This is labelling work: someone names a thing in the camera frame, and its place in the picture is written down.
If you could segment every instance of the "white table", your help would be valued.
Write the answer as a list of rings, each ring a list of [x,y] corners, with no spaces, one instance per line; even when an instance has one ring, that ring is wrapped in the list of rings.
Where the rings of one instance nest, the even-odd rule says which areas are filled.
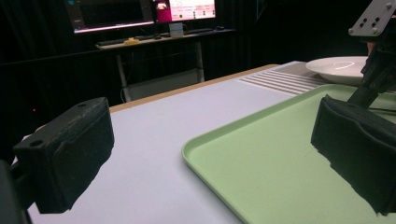
[[[288,63],[269,71],[294,66],[299,74],[312,75],[302,65]],[[241,223],[187,166],[181,149],[199,134],[290,98],[238,81],[265,68],[150,98],[154,101],[132,102],[130,108],[111,108],[115,146],[110,159],[70,211],[40,215],[33,205],[33,222]]]

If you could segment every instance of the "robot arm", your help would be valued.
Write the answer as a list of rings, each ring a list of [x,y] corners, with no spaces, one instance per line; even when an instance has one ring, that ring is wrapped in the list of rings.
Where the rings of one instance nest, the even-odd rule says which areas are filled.
[[[347,102],[324,97],[312,145],[376,213],[396,212],[396,124],[368,110],[396,82],[396,1],[374,0],[349,29],[375,49]]]

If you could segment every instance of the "plastic tray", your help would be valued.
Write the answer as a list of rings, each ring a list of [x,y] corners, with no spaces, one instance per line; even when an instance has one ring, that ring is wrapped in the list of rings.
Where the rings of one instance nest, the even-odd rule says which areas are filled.
[[[377,215],[310,144],[320,99],[345,101],[354,90],[321,86],[191,139],[183,157],[245,223],[396,223],[396,214]],[[396,95],[372,106],[395,109]]]

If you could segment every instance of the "white plate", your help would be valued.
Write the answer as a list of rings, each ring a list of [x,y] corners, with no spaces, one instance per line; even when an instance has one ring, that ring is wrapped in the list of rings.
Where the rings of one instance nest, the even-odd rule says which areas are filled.
[[[366,64],[366,56],[317,59],[307,63],[307,69],[319,73],[327,80],[344,85],[359,86]]]

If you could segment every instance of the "computer monitor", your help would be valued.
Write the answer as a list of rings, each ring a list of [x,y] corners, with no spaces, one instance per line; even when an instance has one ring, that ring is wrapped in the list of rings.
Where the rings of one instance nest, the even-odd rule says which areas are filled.
[[[154,23],[152,0],[64,0],[74,33],[91,33]]]
[[[215,0],[151,0],[158,23],[216,18]]]

